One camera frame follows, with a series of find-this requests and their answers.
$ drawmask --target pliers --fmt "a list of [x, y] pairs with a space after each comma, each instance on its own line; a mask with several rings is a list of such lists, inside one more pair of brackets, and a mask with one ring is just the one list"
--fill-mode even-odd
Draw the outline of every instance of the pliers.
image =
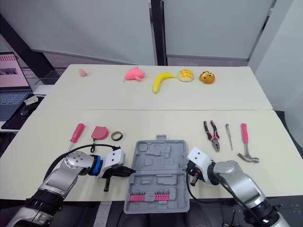
[[208, 130], [208, 128], [207, 128], [207, 122], [206, 121], [204, 121], [204, 129], [205, 129], [205, 132], [207, 134], [208, 140], [210, 140], [213, 143], [213, 148], [215, 149], [215, 151], [219, 152], [219, 150], [220, 150], [220, 144], [219, 144], [218, 139], [220, 137], [218, 135], [218, 130], [217, 130], [216, 125], [214, 124], [214, 121], [210, 121], [210, 123], [213, 126], [214, 135], [212, 136], [211, 133], [210, 133], [210, 131]]

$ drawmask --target gray tool case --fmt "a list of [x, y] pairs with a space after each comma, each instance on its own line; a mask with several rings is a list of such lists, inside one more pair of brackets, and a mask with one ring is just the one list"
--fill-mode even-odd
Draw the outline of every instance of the gray tool case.
[[[177, 213], [189, 210], [186, 186], [187, 145], [184, 140], [138, 141], [128, 182], [124, 212], [126, 214]], [[141, 195], [142, 201], [130, 201]], [[157, 198], [166, 195], [166, 201]]]

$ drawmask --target toy banana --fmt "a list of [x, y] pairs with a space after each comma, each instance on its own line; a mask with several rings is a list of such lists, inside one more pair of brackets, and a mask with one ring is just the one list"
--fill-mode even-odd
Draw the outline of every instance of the toy banana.
[[176, 78], [176, 76], [172, 75], [171, 73], [169, 72], [163, 72], [163, 73], [160, 73], [156, 79], [154, 80], [153, 82], [153, 86], [152, 86], [152, 91], [154, 93], [157, 93], [159, 91], [159, 86], [160, 86], [160, 83], [164, 80], [164, 79], [168, 79], [168, 78]]

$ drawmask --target black ring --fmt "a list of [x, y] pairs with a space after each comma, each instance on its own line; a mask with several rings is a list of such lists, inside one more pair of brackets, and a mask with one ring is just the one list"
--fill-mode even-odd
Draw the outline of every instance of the black ring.
[[[117, 139], [114, 139], [114, 136], [115, 136], [115, 135], [118, 135], [118, 134], [120, 134], [120, 136], [119, 136]], [[112, 138], [113, 141], [119, 141], [119, 140], [122, 139], [123, 134], [122, 134], [122, 132], [120, 132], [120, 131], [115, 131], [115, 132], [113, 132], [113, 133], [111, 134], [110, 137]]]

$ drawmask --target small screwdriver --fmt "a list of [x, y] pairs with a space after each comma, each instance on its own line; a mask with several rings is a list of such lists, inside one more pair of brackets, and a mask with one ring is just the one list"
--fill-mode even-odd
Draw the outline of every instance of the small screwdriver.
[[67, 152], [69, 152], [69, 150], [71, 149], [71, 146], [72, 146], [72, 144], [73, 143], [76, 143], [77, 141], [78, 141], [78, 139], [79, 139], [79, 137], [80, 137], [80, 135], [81, 135], [81, 133], [83, 132], [83, 129], [84, 129], [84, 124], [82, 124], [82, 123], [79, 123], [78, 125], [77, 125], [77, 127], [76, 127], [76, 129], [75, 129], [75, 131], [74, 131], [74, 133], [73, 133], [73, 135], [72, 135], [72, 137], [71, 137], [71, 144], [70, 144], [70, 146], [68, 147], [68, 149], [67, 149]]
[[229, 138], [229, 143], [231, 144], [231, 148], [232, 148], [232, 135], [231, 135], [231, 131], [229, 130], [229, 125], [226, 124], [225, 127], [226, 127], [227, 135]]

